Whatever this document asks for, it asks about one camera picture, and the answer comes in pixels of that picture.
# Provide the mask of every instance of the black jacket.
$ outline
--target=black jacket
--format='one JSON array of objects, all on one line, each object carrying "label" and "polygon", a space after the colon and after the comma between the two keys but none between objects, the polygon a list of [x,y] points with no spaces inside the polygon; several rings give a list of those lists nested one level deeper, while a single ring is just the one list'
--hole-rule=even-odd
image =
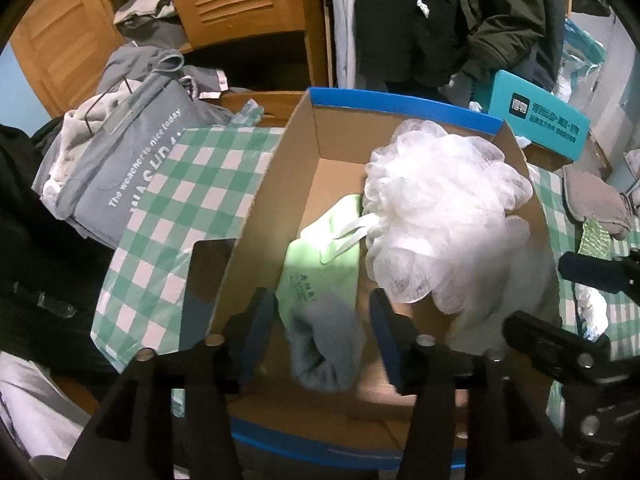
[{"label": "black jacket", "polygon": [[488,82],[532,56],[545,35],[543,0],[460,0],[468,27],[469,51],[463,72]]},{"label": "black jacket", "polygon": [[355,0],[359,72],[374,80],[415,79],[437,88],[449,82],[464,56],[458,0]]}]

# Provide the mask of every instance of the logo on box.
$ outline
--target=logo on box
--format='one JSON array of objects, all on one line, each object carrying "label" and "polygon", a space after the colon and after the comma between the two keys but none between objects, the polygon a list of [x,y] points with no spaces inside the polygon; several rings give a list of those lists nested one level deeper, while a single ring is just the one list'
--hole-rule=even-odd
[{"label": "logo on box", "polygon": [[513,94],[511,96],[511,105],[509,106],[509,113],[515,115],[521,119],[527,117],[529,111],[530,100],[520,94]]}]

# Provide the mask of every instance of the white drawstring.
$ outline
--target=white drawstring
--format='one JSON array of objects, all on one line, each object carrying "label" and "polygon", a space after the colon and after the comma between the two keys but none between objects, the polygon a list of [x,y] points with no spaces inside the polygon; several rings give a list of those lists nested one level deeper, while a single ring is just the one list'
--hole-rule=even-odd
[{"label": "white drawstring", "polygon": [[[353,222],[349,222],[347,225],[338,229],[336,232],[333,232],[331,235],[331,240],[324,248],[324,251],[320,253],[320,262],[322,264],[327,264],[331,260],[333,260],[339,254],[342,254],[344,251],[348,250],[350,247],[353,247],[357,242],[360,241],[361,238],[364,238],[369,231],[373,227],[376,227],[380,224],[380,216],[375,213],[369,213],[364,216],[361,216],[355,219]],[[345,235],[350,233],[351,231],[355,231],[351,236],[349,236],[345,241],[341,244],[334,244],[334,240],[339,240],[343,238]]]},{"label": "white drawstring", "polygon": [[430,12],[430,11],[429,11],[429,7],[427,7],[427,4],[424,4],[424,3],[422,2],[422,0],[418,0],[415,4],[416,4],[416,5],[418,6],[418,8],[422,11],[422,13],[424,14],[424,17],[425,17],[425,18],[428,18],[428,17],[429,17],[429,12]]}]

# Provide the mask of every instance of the gray tote bag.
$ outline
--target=gray tote bag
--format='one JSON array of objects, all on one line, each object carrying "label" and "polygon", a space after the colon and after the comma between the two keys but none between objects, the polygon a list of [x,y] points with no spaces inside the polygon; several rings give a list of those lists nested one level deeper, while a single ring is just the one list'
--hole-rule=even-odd
[{"label": "gray tote bag", "polygon": [[154,71],[104,121],[58,195],[58,212],[117,247],[133,209],[186,128],[226,124],[230,113],[191,101],[172,77],[180,54]]}]

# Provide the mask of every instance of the gray cloth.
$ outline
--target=gray cloth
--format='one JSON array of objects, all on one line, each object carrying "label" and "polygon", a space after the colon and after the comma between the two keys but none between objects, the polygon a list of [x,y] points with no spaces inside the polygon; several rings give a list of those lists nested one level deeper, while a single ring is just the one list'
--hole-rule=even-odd
[{"label": "gray cloth", "polygon": [[95,133],[56,203],[58,218],[75,221],[113,248],[182,131],[232,117],[224,108],[191,101],[164,70],[180,70],[181,62],[170,68],[160,60],[158,66]]},{"label": "gray cloth", "polygon": [[183,80],[186,86],[194,84],[195,87],[190,88],[192,97],[213,98],[212,93],[217,93],[219,97],[221,92],[228,90],[222,70],[183,65],[183,62],[184,58],[177,50],[127,43],[110,55],[98,83],[98,93],[111,89],[125,76],[142,81],[159,64],[160,68],[170,70],[173,77]]},{"label": "gray cloth", "polygon": [[180,18],[156,19],[140,16],[138,19],[118,25],[120,34],[138,46],[156,46],[159,48],[180,48],[187,43],[187,35]]},{"label": "gray cloth", "polygon": [[573,165],[563,168],[564,200],[568,213],[578,222],[593,216],[616,240],[631,229],[632,213],[626,197],[591,173]]},{"label": "gray cloth", "polygon": [[140,16],[170,18],[176,14],[174,0],[129,0],[116,11],[113,24],[131,22]]},{"label": "gray cloth", "polygon": [[365,336],[352,306],[325,295],[294,309],[287,333],[291,372],[305,388],[348,390],[358,374]]},{"label": "gray cloth", "polygon": [[543,0],[545,35],[510,72],[551,92],[558,79],[564,45],[564,0]]}]

